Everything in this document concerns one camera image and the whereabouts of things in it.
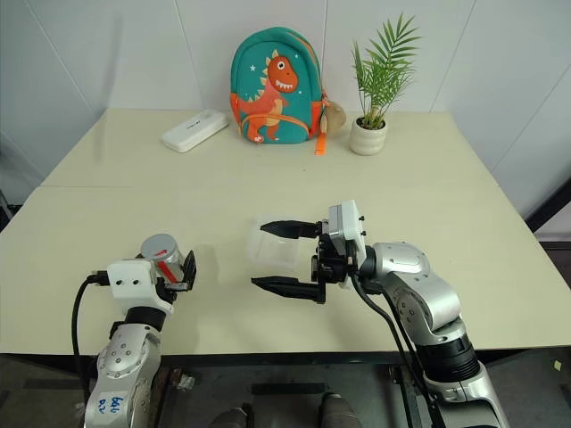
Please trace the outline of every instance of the backpack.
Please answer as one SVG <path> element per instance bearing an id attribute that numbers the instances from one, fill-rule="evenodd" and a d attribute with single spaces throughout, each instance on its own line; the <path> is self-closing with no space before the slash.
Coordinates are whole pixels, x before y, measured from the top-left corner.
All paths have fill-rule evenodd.
<path id="1" fill-rule="evenodd" d="M 236 50 L 230 78 L 232 112 L 248 140 L 296 144 L 321 136 L 328 102 L 318 56 L 301 34 L 283 27 L 252 34 Z"/>

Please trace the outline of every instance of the table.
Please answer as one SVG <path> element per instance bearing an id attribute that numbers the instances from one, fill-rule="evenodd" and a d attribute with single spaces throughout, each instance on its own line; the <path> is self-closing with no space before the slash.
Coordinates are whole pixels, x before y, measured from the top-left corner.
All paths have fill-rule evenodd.
<path id="1" fill-rule="evenodd" d="M 349 126 L 314 143 L 260 145 L 236 126 L 179 154 L 158 140 L 188 111 L 109 110 L 0 234 L 0 352 L 71 354 L 70 313 L 94 269 L 137 254 L 154 233 L 194 249 L 194 289 L 164 327 L 165 355 L 396 350 L 384 321 L 335 285 L 327 303 L 264 292 L 251 276 L 309 280 L 316 242 L 293 272 L 254 266 L 260 215 L 317 221 L 354 199 L 368 243 L 406 240 L 457 291 L 477 349 L 571 344 L 571 292 L 446 113 L 395 113 L 386 147 L 360 157 Z M 87 289 L 79 346 L 97 353 L 122 319 L 111 291 Z"/>

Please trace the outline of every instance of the white wall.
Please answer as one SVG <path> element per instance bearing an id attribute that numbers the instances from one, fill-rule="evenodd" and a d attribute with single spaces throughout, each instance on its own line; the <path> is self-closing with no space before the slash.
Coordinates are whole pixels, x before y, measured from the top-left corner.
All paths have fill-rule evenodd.
<path id="1" fill-rule="evenodd" d="M 401 10 L 424 38 L 394 109 L 451 111 L 528 215 L 571 176 L 567 0 L 0 0 L 0 186 L 22 202 L 108 106 L 228 110 L 233 53 L 269 26 L 301 31 L 356 111 L 352 40 Z"/>

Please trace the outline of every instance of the orange dinosaur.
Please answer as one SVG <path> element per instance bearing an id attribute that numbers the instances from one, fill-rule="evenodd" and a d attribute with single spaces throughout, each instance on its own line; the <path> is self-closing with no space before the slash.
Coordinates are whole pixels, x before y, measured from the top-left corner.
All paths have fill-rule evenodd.
<path id="1" fill-rule="evenodd" d="M 280 115 L 285 106 L 286 99 L 280 93 L 291 93 L 298 85 L 298 78 L 292 65 L 285 56 L 279 55 L 277 50 L 266 58 L 267 69 L 263 73 L 267 78 L 260 78 L 260 82 L 264 85 L 263 89 L 258 90 L 258 94 L 254 99 L 249 98 L 247 101 L 237 98 L 237 109 L 234 111 L 236 119 L 239 123 L 239 112 L 246 114 L 272 114 Z M 279 119 L 274 118 L 252 118 L 249 120 L 248 139 L 255 143 L 263 143 L 264 137 L 260 135 L 259 129 L 267 127 L 266 133 L 271 140 L 277 140 L 276 131 L 279 126 Z"/>

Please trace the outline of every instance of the ceramic pot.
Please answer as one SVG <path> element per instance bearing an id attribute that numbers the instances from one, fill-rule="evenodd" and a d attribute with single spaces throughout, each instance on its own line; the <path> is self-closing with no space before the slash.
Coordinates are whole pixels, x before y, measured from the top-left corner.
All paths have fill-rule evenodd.
<path id="1" fill-rule="evenodd" d="M 365 129 L 357 123 L 360 119 L 362 118 L 357 118 L 352 123 L 351 133 L 349 134 L 349 147 L 362 156 L 379 153 L 385 147 L 386 130 L 388 128 L 386 122 L 381 129 Z"/>

